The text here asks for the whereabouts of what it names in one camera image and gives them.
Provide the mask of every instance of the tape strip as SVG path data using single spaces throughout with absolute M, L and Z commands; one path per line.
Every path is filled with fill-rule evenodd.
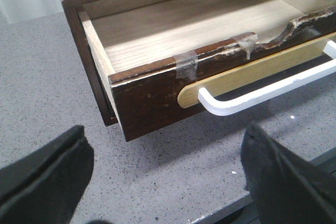
M 239 36 L 232 37 L 239 46 L 246 52 L 246 58 L 251 59 L 251 52 L 256 48 L 258 35 L 255 33 L 245 33 Z
M 176 61 L 176 78 L 196 79 L 198 55 L 195 51 L 173 56 Z

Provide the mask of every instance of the gray countertop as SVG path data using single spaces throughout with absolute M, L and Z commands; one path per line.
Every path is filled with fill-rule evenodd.
M 94 172 L 72 224 L 211 223 L 239 209 L 250 202 L 239 152 L 252 120 L 306 160 L 336 146 L 335 74 L 232 116 L 203 112 L 127 143 L 117 124 L 103 124 L 63 13 L 1 26 L 0 48 L 0 167 L 86 127 Z

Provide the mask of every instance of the wooden drawer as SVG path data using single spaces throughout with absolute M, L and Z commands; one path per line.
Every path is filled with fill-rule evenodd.
M 263 61 L 258 74 L 231 73 L 237 84 L 214 88 L 219 95 L 320 56 L 319 41 L 336 31 L 335 3 L 63 0 L 82 60 L 89 54 L 94 61 L 107 104 L 100 109 L 112 105 L 127 141 L 202 111 L 197 94 L 184 98 L 189 84 L 206 87 L 209 78 L 213 85 L 212 76 L 282 52 L 278 60 Z

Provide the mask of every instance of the drawer handle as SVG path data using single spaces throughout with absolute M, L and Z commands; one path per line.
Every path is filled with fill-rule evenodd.
M 329 41 L 323 52 L 333 60 L 244 94 L 241 97 L 229 101 L 218 101 L 206 88 L 200 88 L 198 99 L 205 109 L 214 115 L 232 115 L 336 72 L 336 43 Z

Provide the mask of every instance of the speckled countertop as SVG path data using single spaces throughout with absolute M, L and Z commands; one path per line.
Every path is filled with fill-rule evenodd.
M 94 172 L 72 224 L 211 223 L 242 207 L 250 199 L 239 151 L 252 120 L 306 160 L 336 146 L 335 74 L 232 116 L 203 112 L 126 143 L 117 124 L 103 124 L 63 13 L 0 27 L 0 48 L 0 167 L 86 127 Z

